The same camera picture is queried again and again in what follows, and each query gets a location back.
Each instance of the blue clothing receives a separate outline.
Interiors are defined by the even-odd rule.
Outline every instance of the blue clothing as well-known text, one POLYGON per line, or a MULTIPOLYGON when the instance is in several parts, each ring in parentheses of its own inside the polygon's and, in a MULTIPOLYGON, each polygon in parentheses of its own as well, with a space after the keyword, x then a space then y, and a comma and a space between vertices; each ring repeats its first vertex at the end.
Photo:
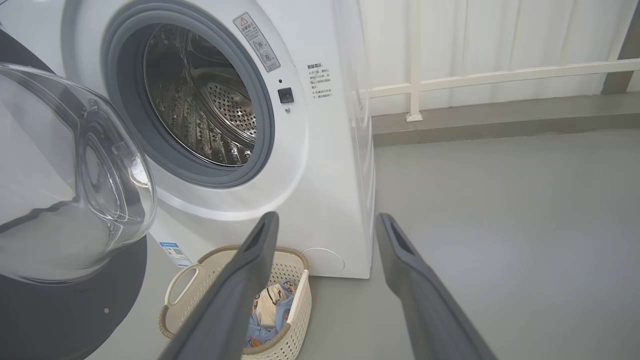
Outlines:
MULTIPOLYGON (((296 281, 281 281, 280 286, 284 290, 286 300, 278 301, 276 303, 276 319, 275 326, 260 326, 258 316, 255 314, 255 305, 253 307, 254 312, 251 313, 249 318, 249 328, 246 333, 246 342, 244 347, 256 347, 266 343, 269 340, 275 338, 275 336, 282 331, 284 325, 289 318, 289 311, 291 305, 293 305, 293 299, 296 293, 298 283, 296 281)), ((254 304, 259 300, 260 294, 255 297, 254 304)))

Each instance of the instruction label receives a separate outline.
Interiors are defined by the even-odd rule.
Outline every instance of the instruction label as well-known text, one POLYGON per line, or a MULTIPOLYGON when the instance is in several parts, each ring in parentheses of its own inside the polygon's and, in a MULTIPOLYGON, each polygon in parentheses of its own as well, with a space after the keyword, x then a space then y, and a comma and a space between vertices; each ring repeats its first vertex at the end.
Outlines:
POLYGON ((164 249, 164 251, 169 254, 169 257, 173 262, 181 268, 186 268, 191 265, 191 261, 187 258, 178 244, 176 243, 160 243, 160 246, 164 249))
POLYGON ((244 38, 251 44, 251 47, 258 55, 267 72, 273 71, 280 67, 280 62, 273 52, 273 49, 264 38, 264 35, 253 22, 249 13, 244 13, 234 20, 234 24, 240 30, 244 38))
POLYGON ((324 67, 322 63, 315 63, 307 65, 307 71, 309 74, 311 96, 314 99, 324 99, 325 97, 332 97, 332 79, 329 69, 324 67))

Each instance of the white railing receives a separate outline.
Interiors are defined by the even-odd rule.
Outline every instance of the white railing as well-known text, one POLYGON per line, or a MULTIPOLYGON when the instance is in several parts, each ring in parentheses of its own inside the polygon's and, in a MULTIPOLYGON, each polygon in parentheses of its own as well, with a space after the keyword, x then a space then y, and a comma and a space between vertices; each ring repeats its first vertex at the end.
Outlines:
POLYGON ((410 112, 407 114, 407 121, 422 120, 420 114, 420 97, 419 93, 429 90, 438 90, 446 88, 455 88, 461 86, 506 83, 509 81, 521 81, 532 79, 556 78, 561 76, 575 76, 588 74, 603 74, 608 72, 635 71, 640 70, 640 59, 617 60, 620 49, 625 40, 627 29, 631 23, 634 10, 638 0, 630 0, 625 17, 620 23, 614 42, 611 46, 609 59, 607 61, 599 61, 593 63, 574 63, 567 64, 570 44, 574 37, 572 26, 575 14, 583 0, 573 0, 569 14, 568 25, 564 34, 560 56, 556 66, 539 67, 531 69, 514 69, 514 59, 518 56, 521 46, 522 33, 522 1, 518 1, 516 13, 516 21, 514 27, 513 40, 511 42, 511 50, 509 55, 508 69, 498 72, 485 72, 482 74, 468 75, 468 45, 469 45, 469 23, 470 23, 470 5, 474 0, 467 0, 467 9, 465 12, 465 32, 462 46, 462 59, 460 75, 453 78, 432 79, 421 81, 421 48, 420 48, 420 3, 422 0, 408 0, 410 12, 410 41, 409 41, 409 59, 410 59, 410 83, 396 84, 390 86, 380 86, 369 90, 369 97, 384 97, 391 95, 410 94, 410 112))

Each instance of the concrete floor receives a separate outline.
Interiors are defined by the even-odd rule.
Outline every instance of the concrete floor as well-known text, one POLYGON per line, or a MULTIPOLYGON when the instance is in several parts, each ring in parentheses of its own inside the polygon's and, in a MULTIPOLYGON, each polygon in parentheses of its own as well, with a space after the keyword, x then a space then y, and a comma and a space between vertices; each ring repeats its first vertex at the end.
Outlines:
MULTIPOLYGON (((501 359, 638 359, 640 131, 376 149, 391 213, 501 359)), ((129 316, 89 357, 155 359, 178 268, 152 240, 129 316)), ((412 359, 377 244, 369 280, 313 277, 298 359, 412 359)))

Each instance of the white plastic basket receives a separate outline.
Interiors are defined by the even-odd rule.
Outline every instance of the white plastic basket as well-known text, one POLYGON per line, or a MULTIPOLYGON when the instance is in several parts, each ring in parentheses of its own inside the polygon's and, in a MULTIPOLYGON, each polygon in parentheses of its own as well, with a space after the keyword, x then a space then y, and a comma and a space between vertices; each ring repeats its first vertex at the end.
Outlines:
MULTIPOLYGON (((182 323, 189 317, 196 305, 202 300, 211 284, 216 280, 220 270, 234 257, 239 247, 221 247, 200 258, 197 263, 182 269, 171 281, 164 297, 164 306, 160 312, 158 325, 167 338, 173 339, 182 323), (173 288, 180 278, 189 270, 196 273, 189 284, 171 302, 173 288)), ((271 341, 255 348, 245 348, 242 358, 245 360, 293 360, 298 356, 302 341, 307 333, 309 316, 311 315, 311 289, 308 283, 309 265, 300 252, 276 248, 273 255, 273 267, 269 285, 280 281, 294 279, 298 281, 298 289, 293 299, 289 318, 282 331, 271 341)))

